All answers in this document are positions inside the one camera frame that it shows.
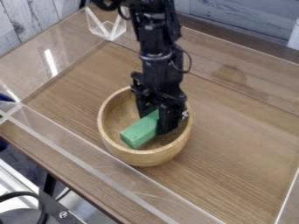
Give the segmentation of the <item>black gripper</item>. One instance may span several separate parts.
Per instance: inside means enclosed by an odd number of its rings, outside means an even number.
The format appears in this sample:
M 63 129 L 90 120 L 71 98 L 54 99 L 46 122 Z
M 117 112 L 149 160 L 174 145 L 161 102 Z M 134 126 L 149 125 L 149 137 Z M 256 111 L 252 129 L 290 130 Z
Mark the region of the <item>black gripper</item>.
M 138 116 L 156 112 L 156 135 L 174 130 L 186 111 L 186 96 L 181 91 L 182 52 L 149 54 L 140 52 L 142 71 L 132 72 L 132 92 Z

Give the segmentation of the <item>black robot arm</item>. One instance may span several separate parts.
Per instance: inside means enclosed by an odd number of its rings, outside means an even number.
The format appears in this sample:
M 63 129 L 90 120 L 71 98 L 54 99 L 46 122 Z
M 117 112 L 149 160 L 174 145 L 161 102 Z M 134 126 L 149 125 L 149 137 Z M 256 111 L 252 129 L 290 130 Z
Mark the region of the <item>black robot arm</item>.
M 134 103 L 140 116 L 156 112 L 156 133 L 162 135 L 177 128 L 185 112 L 186 95 L 181 91 L 182 49 L 176 44 L 181 25 L 173 0 L 90 0 L 104 11 L 121 11 L 132 22 L 140 44 L 142 71 L 130 73 Z

